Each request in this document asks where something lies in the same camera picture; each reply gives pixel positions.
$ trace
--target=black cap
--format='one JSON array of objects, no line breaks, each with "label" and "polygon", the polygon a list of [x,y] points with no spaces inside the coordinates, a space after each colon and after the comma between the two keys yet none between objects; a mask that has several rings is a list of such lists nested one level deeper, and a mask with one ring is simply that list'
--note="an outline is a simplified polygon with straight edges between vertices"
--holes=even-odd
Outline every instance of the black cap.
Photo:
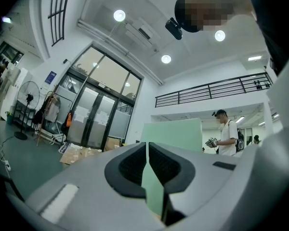
[{"label": "black cap", "polygon": [[195,25],[192,25],[192,20],[187,19],[185,16],[185,0],[177,0],[174,6],[174,15],[177,20],[177,23],[181,28],[183,28],[185,31],[190,33],[196,33],[202,29],[198,28]]},{"label": "black cap", "polygon": [[227,113],[226,113],[225,110],[218,110],[214,116],[216,117],[217,115],[220,115],[220,114],[225,114],[225,115],[227,115]]}]

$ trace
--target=round ceiling light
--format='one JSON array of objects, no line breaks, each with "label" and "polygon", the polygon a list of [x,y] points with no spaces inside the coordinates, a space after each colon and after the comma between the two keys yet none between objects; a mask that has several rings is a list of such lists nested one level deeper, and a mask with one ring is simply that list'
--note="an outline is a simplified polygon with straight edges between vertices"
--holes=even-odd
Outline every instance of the round ceiling light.
[{"label": "round ceiling light", "polygon": [[125,19],[125,12],[123,10],[117,10],[115,13],[114,13],[114,19],[116,21],[124,21]]},{"label": "round ceiling light", "polygon": [[215,33],[215,39],[219,42],[223,41],[226,37],[226,34],[224,33],[224,31],[218,30]]},{"label": "round ceiling light", "polygon": [[169,55],[162,56],[162,62],[168,64],[171,62],[171,57]]}]

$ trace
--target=ceiling light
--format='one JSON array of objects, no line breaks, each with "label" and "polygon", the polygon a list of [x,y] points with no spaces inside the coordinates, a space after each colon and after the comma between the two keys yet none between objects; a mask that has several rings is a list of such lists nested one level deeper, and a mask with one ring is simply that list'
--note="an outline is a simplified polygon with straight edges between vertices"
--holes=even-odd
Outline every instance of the ceiling light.
[{"label": "ceiling light", "polygon": [[226,37],[226,34],[224,33],[224,31],[221,31],[221,30],[218,30],[216,33],[215,33],[215,39],[217,41],[223,41]]},{"label": "ceiling light", "polygon": [[168,64],[171,62],[171,57],[169,55],[162,56],[162,62]]},{"label": "ceiling light", "polygon": [[11,23],[11,19],[9,17],[2,17],[2,21],[6,23]]},{"label": "ceiling light", "polygon": [[117,10],[115,13],[114,13],[114,19],[116,21],[124,21],[125,19],[125,12],[123,10]]},{"label": "ceiling light", "polygon": [[241,116],[237,121],[236,121],[236,123],[239,123],[241,120],[243,120],[244,119],[244,116]]},{"label": "ceiling light", "polygon": [[253,56],[253,57],[249,57],[249,61],[259,60],[261,58],[262,56]]}]

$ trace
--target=orange bag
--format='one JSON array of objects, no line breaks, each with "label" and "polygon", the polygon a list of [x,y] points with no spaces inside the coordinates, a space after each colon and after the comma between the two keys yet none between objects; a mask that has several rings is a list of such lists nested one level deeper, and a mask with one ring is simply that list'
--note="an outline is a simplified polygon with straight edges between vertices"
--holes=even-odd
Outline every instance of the orange bag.
[{"label": "orange bag", "polygon": [[72,123],[72,115],[71,115],[71,113],[68,113],[68,118],[66,121],[66,127],[69,128],[71,126],[71,123]]}]

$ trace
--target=gray floor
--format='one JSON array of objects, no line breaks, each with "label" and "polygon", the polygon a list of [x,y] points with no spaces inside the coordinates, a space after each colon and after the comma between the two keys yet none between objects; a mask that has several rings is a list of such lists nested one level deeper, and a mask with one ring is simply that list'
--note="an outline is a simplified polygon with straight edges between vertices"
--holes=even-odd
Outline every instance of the gray floor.
[{"label": "gray floor", "polygon": [[[0,144],[15,131],[19,131],[15,125],[7,125],[5,121],[0,121]],[[37,141],[27,133],[28,140],[21,141],[11,138],[4,143],[3,151],[5,159],[9,161],[11,171],[10,177],[16,187],[27,199],[30,194],[44,182],[63,170],[63,164],[59,162],[61,154],[58,153],[58,145],[49,145],[49,141]],[[0,174],[7,176],[5,166],[0,161]]]}]

